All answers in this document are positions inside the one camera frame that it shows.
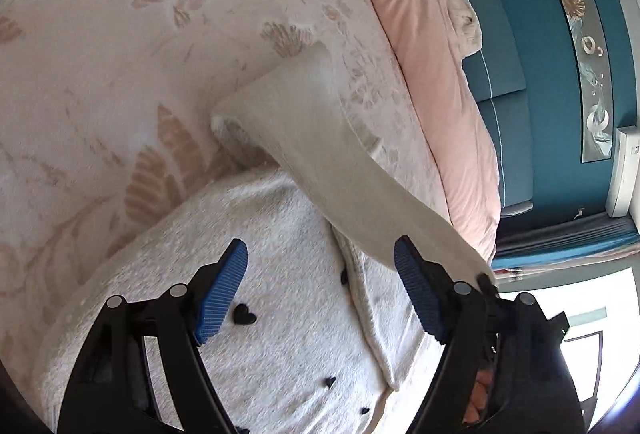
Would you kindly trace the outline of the cream knit sweater black hearts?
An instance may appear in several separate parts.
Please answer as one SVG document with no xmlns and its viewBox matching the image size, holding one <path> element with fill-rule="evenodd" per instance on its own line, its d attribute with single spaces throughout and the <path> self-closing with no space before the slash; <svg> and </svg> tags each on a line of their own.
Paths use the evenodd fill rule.
<svg viewBox="0 0 640 434">
<path fill-rule="evenodd" d="M 99 310 L 155 298 L 246 243 L 235 295 L 257 319 L 223 323 L 200 355 L 236 425 L 253 433 L 365 433 L 427 339 L 393 265 L 408 236 L 454 279 L 489 272 L 445 219 L 372 158 L 374 136 L 346 115 L 320 43 L 227 96 L 212 127 L 245 165 L 210 183 L 100 267 L 41 347 L 32 385 L 48 425 Z"/>
</svg>

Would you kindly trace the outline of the blue window curtain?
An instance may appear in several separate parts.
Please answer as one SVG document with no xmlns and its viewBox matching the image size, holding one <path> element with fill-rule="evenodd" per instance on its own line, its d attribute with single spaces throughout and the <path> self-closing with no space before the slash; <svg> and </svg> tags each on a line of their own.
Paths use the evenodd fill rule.
<svg viewBox="0 0 640 434">
<path fill-rule="evenodd" d="M 532 231 L 502 235 L 497 240 L 493 269 L 524 269 L 588 257 L 633 245 L 639 233 L 629 215 L 605 212 Z"/>
</svg>

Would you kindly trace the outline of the teal upholstered headboard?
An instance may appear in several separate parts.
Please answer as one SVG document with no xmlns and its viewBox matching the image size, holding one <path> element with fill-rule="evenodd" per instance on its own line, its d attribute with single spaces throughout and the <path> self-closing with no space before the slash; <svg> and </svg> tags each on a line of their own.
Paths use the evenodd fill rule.
<svg viewBox="0 0 640 434">
<path fill-rule="evenodd" d="M 483 45 L 463 61 L 474 100 L 494 141 L 501 215 L 533 209 L 533 135 L 526 82 L 501 0 L 469 0 L 480 20 Z"/>
</svg>

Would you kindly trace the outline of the white air conditioner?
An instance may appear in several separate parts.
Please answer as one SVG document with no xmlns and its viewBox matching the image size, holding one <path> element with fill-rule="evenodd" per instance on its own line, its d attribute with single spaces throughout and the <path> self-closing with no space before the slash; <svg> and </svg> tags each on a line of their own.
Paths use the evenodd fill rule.
<svg viewBox="0 0 640 434">
<path fill-rule="evenodd" d="M 605 210 L 609 217 L 617 219 L 629 211 L 639 170 L 639 129 L 618 128 L 615 133 L 613 169 Z"/>
</svg>

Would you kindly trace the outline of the cream fluffy garment on pillow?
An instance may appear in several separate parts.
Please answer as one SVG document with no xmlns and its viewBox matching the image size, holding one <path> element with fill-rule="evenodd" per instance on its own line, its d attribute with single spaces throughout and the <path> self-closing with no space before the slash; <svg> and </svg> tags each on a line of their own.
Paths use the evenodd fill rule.
<svg viewBox="0 0 640 434">
<path fill-rule="evenodd" d="M 461 57 L 466 58 L 480 52 L 483 46 L 483 32 L 471 2 L 445 0 L 445 4 Z"/>
</svg>

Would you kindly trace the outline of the pink floral bed blanket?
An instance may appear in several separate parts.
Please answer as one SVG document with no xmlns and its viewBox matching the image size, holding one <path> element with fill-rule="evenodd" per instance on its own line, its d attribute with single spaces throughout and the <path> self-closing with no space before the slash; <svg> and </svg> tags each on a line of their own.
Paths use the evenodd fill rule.
<svg viewBox="0 0 640 434">
<path fill-rule="evenodd" d="M 1 0 L 1 358 L 15 380 L 103 262 L 236 169 L 210 131 L 217 102 L 315 42 L 382 167 L 445 212 L 370 0 Z"/>
</svg>

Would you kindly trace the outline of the peach pink duvet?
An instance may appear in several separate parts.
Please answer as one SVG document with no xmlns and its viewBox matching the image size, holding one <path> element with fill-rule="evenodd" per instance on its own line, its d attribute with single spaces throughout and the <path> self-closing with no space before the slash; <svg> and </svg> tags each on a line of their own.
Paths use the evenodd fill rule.
<svg viewBox="0 0 640 434">
<path fill-rule="evenodd" d="M 454 229 L 486 261 L 500 221 L 496 147 L 484 124 L 445 0 L 372 0 L 435 159 Z"/>
</svg>

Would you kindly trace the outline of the long decorative wall painting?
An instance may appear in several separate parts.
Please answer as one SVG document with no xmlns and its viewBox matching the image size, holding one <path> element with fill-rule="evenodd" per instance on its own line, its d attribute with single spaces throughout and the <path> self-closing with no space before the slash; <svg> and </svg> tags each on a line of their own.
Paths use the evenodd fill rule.
<svg viewBox="0 0 640 434">
<path fill-rule="evenodd" d="M 596 0 L 560 0 L 572 39 L 582 106 L 582 163 L 611 158 L 613 95 L 600 13 Z"/>
</svg>

